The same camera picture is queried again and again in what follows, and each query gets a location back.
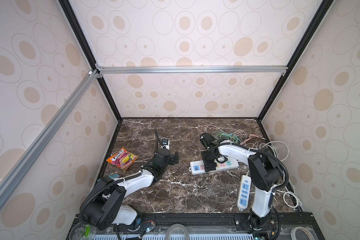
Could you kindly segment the white multicolour power strip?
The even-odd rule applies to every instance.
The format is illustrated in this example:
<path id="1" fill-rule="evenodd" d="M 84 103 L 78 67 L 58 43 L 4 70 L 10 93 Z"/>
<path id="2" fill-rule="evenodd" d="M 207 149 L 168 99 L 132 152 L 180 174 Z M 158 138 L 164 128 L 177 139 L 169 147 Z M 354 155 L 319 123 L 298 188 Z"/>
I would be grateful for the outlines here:
<path id="1" fill-rule="evenodd" d="M 215 173 L 220 171 L 227 171 L 232 169 L 238 169 L 239 163 L 237 160 L 233 158 L 228 158 L 228 161 L 225 163 L 217 163 L 216 161 L 212 164 L 212 168 L 210 171 L 207 172 L 207 167 L 205 166 L 204 161 L 193 161 L 190 162 L 189 171 L 192 173 L 192 175 L 200 175 L 200 174 L 206 174 L 206 173 Z"/>

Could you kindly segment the white blue power strip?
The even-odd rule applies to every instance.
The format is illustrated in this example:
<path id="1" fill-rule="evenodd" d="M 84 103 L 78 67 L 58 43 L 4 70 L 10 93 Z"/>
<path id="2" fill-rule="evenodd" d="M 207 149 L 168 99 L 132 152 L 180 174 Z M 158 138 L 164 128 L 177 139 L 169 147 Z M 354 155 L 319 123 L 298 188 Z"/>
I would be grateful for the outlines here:
<path id="1" fill-rule="evenodd" d="M 251 183 L 252 180 L 249 176 L 242 176 L 237 200 L 237 207 L 240 212 L 247 209 L 249 205 Z"/>

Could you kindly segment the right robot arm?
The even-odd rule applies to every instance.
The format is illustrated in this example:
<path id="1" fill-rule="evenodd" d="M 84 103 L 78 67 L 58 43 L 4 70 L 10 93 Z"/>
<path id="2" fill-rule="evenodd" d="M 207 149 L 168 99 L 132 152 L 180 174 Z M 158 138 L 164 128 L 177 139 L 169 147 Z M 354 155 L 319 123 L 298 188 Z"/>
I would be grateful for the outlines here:
<path id="1" fill-rule="evenodd" d="M 277 190 L 289 183 L 289 173 L 284 164 L 266 147 L 248 148 L 229 141 L 227 138 L 215 138 L 209 133 L 200 135 L 200 142 L 206 149 L 202 152 L 204 171 L 217 170 L 231 159 L 249 167 L 251 183 L 255 186 L 255 198 L 250 210 L 252 225 L 262 225 L 268 220 Z"/>

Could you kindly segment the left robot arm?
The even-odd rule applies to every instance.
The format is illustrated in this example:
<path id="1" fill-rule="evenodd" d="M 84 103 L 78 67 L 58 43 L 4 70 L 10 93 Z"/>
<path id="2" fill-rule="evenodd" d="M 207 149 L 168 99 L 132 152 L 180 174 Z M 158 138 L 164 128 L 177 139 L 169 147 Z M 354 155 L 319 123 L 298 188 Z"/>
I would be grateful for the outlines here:
<path id="1" fill-rule="evenodd" d="M 132 175 L 112 179 L 101 178 L 80 207 L 79 221 L 105 230 L 111 225 L 126 225 L 137 229 L 141 225 L 141 214 L 130 206 L 123 206 L 125 197 L 157 183 L 169 165 L 179 163 L 179 153 L 166 148 L 154 152 L 152 159 Z"/>

